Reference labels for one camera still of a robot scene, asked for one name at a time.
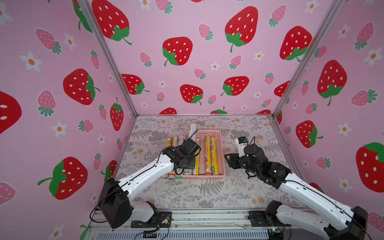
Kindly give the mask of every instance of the pink strawberry print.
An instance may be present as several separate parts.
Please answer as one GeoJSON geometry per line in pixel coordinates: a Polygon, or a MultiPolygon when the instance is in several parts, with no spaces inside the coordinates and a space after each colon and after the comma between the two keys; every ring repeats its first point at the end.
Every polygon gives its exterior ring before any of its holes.
{"type": "Polygon", "coordinates": [[[373,22],[365,24],[364,28],[359,32],[355,43],[355,50],[360,51],[368,45],[368,40],[373,36],[373,22]]]}
{"type": "Polygon", "coordinates": [[[165,97],[166,97],[166,96],[164,95],[163,92],[159,92],[159,93],[156,95],[156,100],[157,100],[158,102],[162,102],[162,101],[164,101],[165,97]]]}
{"type": "Polygon", "coordinates": [[[319,48],[316,49],[315,53],[314,53],[314,58],[321,58],[322,56],[324,56],[324,54],[327,52],[328,48],[327,46],[321,46],[319,48]]]}
{"type": "Polygon", "coordinates": [[[118,145],[118,150],[121,151],[121,148],[122,148],[122,142],[121,142],[120,138],[118,138],[118,139],[116,140],[116,144],[118,145]]]}
{"type": "Polygon", "coordinates": [[[281,5],[276,8],[272,13],[272,17],[269,19],[269,27],[274,28],[278,23],[284,18],[285,12],[287,10],[286,5],[281,5]]]}
{"type": "Polygon", "coordinates": [[[55,113],[53,109],[56,107],[56,101],[53,94],[49,90],[43,90],[40,93],[37,97],[37,103],[40,105],[37,107],[40,115],[47,118],[55,113]]]}
{"type": "Polygon", "coordinates": [[[152,67],[151,58],[146,54],[145,52],[140,53],[140,61],[146,66],[147,68],[152,67]]]}
{"type": "Polygon", "coordinates": [[[105,121],[107,119],[107,110],[103,104],[99,105],[100,117],[105,121]]]}
{"type": "Polygon", "coordinates": [[[217,96],[216,95],[212,95],[208,98],[208,104],[209,105],[212,105],[215,103],[215,101],[217,100],[217,96]]]}
{"type": "Polygon", "coordinates": [[[92,49],[92,51],[91,51],[91,62],[93,64],[93,66],[96,68],[96,70],[98,70],[99,66],[100,66],[100,61],[99,61],[98,55],[96,54],[96,51],[94,49],[92,49]]]}
{"type": "Polygon", "coordinates": [[[303,86],[301,87],[301,94],[303,96],[305,96],[305,94],[307,94],[307,92],[308,92],[308,89],[309,89],[308,84],[309,84],[308,80],[305,80],[303,83],[303,86]]]}
{"type": "Polygon", "coordinates": [[[0,181],[0,206],[16,196],[16,188],[7,182],[0,181]]]}
{"type": "Polygon", "coordinates": [[[289,134],[291,133],[291,131],[292,131],[292,129],[291,129],[290,126],[286,126],[285,129],[284,129],[284,133],[285,133],[286,135],[289,135],[289,134]]]}
{"type": "Polygon", "coordinates": [[[36,28],[35,30],[37,38],[40,40],[41,44],[48,50],[52,50],[54,54],[60,55],[62,53],[61,46],[58,41],[55,41],[53,35],[41,28],[36,28]]]}
{"type": "Polygon", "coordinates": [[[376,230],[384,233],[384,216],[380,216],[377,212],[370,212],[368,213],[368,223],[376,230]]]}
{"type": "Polygon", "coordinates": [[[358,107],[364,107],[367,105],[367,103],[372,104],[374,101],[376,101],[378,95],[379,94],[376,92],[376,90],[370,89],[367,91],[363,89],[352,97],[351,103],[358,107]]]}
{"type": "Polygon", "coordinates": [[[195,70],[193,70],[193,73],[195,74],[195,77],[200,78],[201,80],[207,77],[204,71],[198,68],[195,68],[195,70]]]}
{"type": "Polygon", "coordinates": [[[200,37],[205,38],[206,41],[210,41],[214,37],[214,32],[211,31],[211,27],[206,24],[199,25],[200,37]]]}
{"type": "Polygon", "coordinates": [[[268,85],[271,85],[274,81],[275,77],[273,76],[273,73],[268,73],[267,75],[265,75],[265,79],[264,79],[264,82],[268,85]]]}
{"type": "Polygon", "coordinates": [[[80,131],[86,132],[86,133],[92,131],[92,129],[93,129],[93,123],[91,123],[91,121],[88,119],[81,120],[79,122],[79,125],[77,125],[77,126],[79,127],[80,131]]]}
{"type": "Polygon", "coordinates": [[[326,157],[319,157],[316,161],[317,166],[319,166],[321,169],[327,169],[331,167],[331,161],[329,158],[326,157]]]}
{"type": "Polygon", "coordinates": [[[267,99],[263,102],[262,108],[266,108],[268,105],[272,103],[272,99],[267,99]]]}
{"type": "Polygon", "coordinates": [[[172,3],[168,0],[155,0],[156,6],[160,11],[164,11],[165,14],[172,13],[172,3]]]}
{"type": "Polygon", "coordinates": [[[238,55],[238,56],[232,58],[231,64],[229,64],[229,68],[231,70],[235,70],[237,68],[237,66],[240,64],[241,64],[241,56],[238,55]]]}
{"type": "Polygon", "coordinates": [[[93,168],[95,169],[95,171],[99,169],[100,165],[101,165],[101,154],[98,152],[95,154],[95,159],[93,160],[93,168]]]}
{"type": "Polygon", "coordinates": [[[317,104],[316,103],[308,104],[308,106],[305,109],[305,113],[308,115],[311,115],[311,114],[313,114],[313,112],[316,112],[316,110],[317,110],[317,104]]]}

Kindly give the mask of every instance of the pink tray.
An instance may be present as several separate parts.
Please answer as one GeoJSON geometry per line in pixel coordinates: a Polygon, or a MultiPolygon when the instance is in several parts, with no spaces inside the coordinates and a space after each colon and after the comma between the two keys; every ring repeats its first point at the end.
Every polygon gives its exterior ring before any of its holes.
{"type": "MultiPolygon", "coordinates": [[[[188,137],[188,131],[185,131],[184,137],[188,137]]],[[[198,130],[196,137],[201,138],[201,155],[200,155],[200,169],[199,172],[204,173],[204,175],[185,175],[181,176],[185,179],[222,179],[225,177],[225,164],[223,153],[223,144],[221,142],[221,132],[219,130],[198,130]],[[205,175],[205,137],[216,137],[216,148],[217,148],[217,164],[218,164],[218,173],[219,175],[205,175]]]]}

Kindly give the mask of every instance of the strawberry wallpaper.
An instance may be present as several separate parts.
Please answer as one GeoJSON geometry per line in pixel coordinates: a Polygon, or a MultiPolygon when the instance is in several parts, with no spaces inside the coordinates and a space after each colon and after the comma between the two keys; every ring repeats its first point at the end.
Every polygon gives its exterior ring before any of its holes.
{"type": "Polygon", "coordinates": [[[347,1],[282,109],[305,180],[369,213],[384,238],[383,1],[347,1]]]}
{"type": "Polygon", "coordinates": [[[0,32],[0,239],[83,240],[134,118],[77,1],[0,1],[0,32]]]}
{"type": "Polygon", "coordinates": [[[332,2],[88,1],[139,114],[271,113],[332,2]]]}

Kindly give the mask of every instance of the wire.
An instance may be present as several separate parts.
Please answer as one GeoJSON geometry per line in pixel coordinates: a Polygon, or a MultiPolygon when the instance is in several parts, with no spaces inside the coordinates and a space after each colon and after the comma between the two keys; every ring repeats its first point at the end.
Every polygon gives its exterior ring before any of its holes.
{"type": "MultiPolygon", "coordinates": [[[[331,200],[329,200],[328,198],[326,198],[324,195],[322,195],[322,194],[320,194],[320,193],[318,193],[318,192],[316,192],[316,191],[314,191],[314,190],[308,188],[307,186],[305,186],[305,185],[303,185],[303,184],[301,184],[301,183],[299,183],[299,182],[293,181],[293,180],[284,180],[284,181],[280,181],[280,182],[282,182],[282,183],[285,183],[285,182],[294,182],[294,183],[297,183],[297,184],[303,186],[303,187],[306,188],[306,189],[311,190],[312,192],[314,192],[314,193],[316,193],[316,194],[322,196],[323,198],[325,198],[326,200],[328,200],[330,203],[332,203],[333,205],[335,205],[336,208],[338,208],[339,210],[341,210],[343,213],[345,213],[347,216],[349,216],[349,217],[353,220],[353,217],[351,217],[351,216],[350,216],[348,213],[346,213],[343,209],[341,209],[339,206],[337,206],[334,202],[332,202],[331,200]]],[[[363,226],[361,226],[360,223],[358,223],[357,221],[355,221],[355,223],[358,224],[358,225],[360,226],[360,228],[367,234],[367,236],[369,237],[369,239],[372,240],[372,238],[371,238],[370,235],[368,234],[367,230],[365,230],[365,228],[364,228],[363,226]]]]}

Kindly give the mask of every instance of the table surface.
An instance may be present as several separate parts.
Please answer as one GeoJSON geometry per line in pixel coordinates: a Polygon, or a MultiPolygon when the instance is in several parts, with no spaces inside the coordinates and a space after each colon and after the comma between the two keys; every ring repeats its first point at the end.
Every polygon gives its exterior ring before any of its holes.
{"type": "MultiPolygon", "coordinates": [[[[217,129],[222,134],[224,154],[237,152],[234,140],[252,139],[263,148],[269,161],[288,164],[267,116],[139,116],[130,135],[116,179],[126,177],[157,158],[167,135],[179,136],[196,123],[198,129],[217,129]]],[[[134,201],[151,201],[158,209],[265,208],[272,200],[291,207],[303,203],[257,178],[247,179],[243,169],[225,166],[221,180],[157,179],[134,201]]]]}

